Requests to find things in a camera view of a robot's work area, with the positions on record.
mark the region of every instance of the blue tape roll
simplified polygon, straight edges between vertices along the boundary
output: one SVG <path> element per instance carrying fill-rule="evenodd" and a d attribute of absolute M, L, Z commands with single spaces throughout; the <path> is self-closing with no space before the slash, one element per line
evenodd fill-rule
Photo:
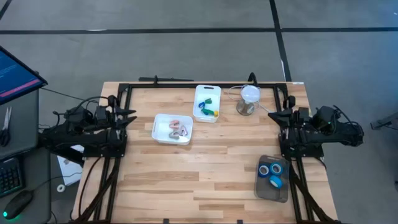
<path fill-rule="evenodd" d="M 274 186 L 274 187 L 276 187 L 278 189 L 281 189 L 282 186 L 284 185 L 282 183 L 282 180 L 279 177 L 275 176 L 275 175 L 272 175 L 272 176 L 269 177 L 269 182 L 271 183 L 272 186 Z"/>
<path fill-rule="evenodd" d="M 267 165 L 260 164 L 259 165 L 259 177 L 267 177 L 269 175 L 269 168 Z"/>
<path fill-rule="evenodd" d="M 269 169 L 270 169 L 271 173 L 274 175 L 281 175 L 284 171 L 284 168 L 278 162 L 273 162 L 271 164 L 271 166 L 269 166 Z"/>

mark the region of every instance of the gray carpet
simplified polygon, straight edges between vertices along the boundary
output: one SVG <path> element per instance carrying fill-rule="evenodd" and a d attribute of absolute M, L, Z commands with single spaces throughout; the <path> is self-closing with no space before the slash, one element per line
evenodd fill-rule
<path fill-rule="evenodd" d="M 398 2 L 277 0 L 282 27 L 398 26 Z M 0 30 L 273 27 L 264 0 L 13 0 Z M 398 132 L 369 123 L 398 111 L 398 32 L 284 33 L 292 80 L 305 82 L 312 107 L 339 106 L 362 124 L 364 144 L 326 145 L 328 178 L 339 219 L 396 223 Z M 283 81 L 274 33 L 0 35 L 0 45 L 49 81 L 80 98 L 105 81 L 174 77 Z M 40 123 L 79 103 L 40 91 Z M 59 173 L 53 160 L 53 175 Z M 53 211 L 67 221 L 76 185 L 54 193 Z"/>

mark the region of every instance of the white basket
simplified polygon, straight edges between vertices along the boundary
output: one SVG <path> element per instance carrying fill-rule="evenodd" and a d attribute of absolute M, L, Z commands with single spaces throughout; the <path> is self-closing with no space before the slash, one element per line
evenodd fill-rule
<path fill-rule="evenodd" d="M 218 111 L 218 116 L 214 117 L 212 114 L 205 115 L 199 104 L 205 100 L 211 98 L 211 104 L 206 104 L 205 108 Z M 221 88 L 218 86 L 210 85 L 198 85 L 195 91 L 195 101 L 193 102 L 193 115 L 195 120 L 200 122 L 215 123 L 220 116 L 220 100 L 221 100 Z"/>
<path fill-rule="evenodd" d="M 179 120 L 180 125 L 184 125 L 188 132 L 186 136 L 180 136 L 179 139 L 172 139 L 169 137 L 169 134 L 173 131 L 173 129 L 169 127 L 169 124 L 175 119 Z M 191 141 L 192 126 L 193 119 L 190 116 L 157 114 L 152 128 L 152 138 L 159 143 L 187 145 Z"/>

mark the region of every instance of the monitor screen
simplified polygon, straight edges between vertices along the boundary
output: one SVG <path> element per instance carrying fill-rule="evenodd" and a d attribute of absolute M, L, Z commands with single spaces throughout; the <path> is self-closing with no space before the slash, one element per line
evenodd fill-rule
<path fill-rule="evenodd" d="M 0 105 L 46 84 L 37 73 L 0 47 Z"/>

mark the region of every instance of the wooden table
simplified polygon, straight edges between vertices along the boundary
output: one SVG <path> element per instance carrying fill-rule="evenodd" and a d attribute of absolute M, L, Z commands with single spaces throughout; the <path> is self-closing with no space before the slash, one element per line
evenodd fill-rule
<path fill-rule="evenodd" d="M 102 95 L 117 95 L 119 83 L 104 83 Z M 309 107 L 302 83 L 287 83 L 296 107 Z M 188 146 L 161 145 L 151 138 L 158 113 L 192 115 L 194 88 L 133 89 L 130 108 L 138 118 L 127 127 L 128 146 L 121 160 L 113 223 L 295 223 L 292 199 L 278 203 L 254 196 L 256 164 L 261 155 L 280 157 L 279 127 L 263 109 L 250 116 L 236 111 L 236 101 L 224 89 L 217 123 L 194 122 Z M 231 90 L 239 96 L 239 90 Z M 262 89 L 261 104 L 276 110 L 271 89 Z M 73 218 L 87 173 L 96 158 L 88 159 L 75 200 Z M 325 168 L 304 158 L 308 188 L 322 209 L 337 218 Z M 98 192 L 103 159 L 88 180 L 84 210 Z M 302 216 L 305 205 L 299 192 Z M 103 201 L 104 218 L 108 196 Z"/>

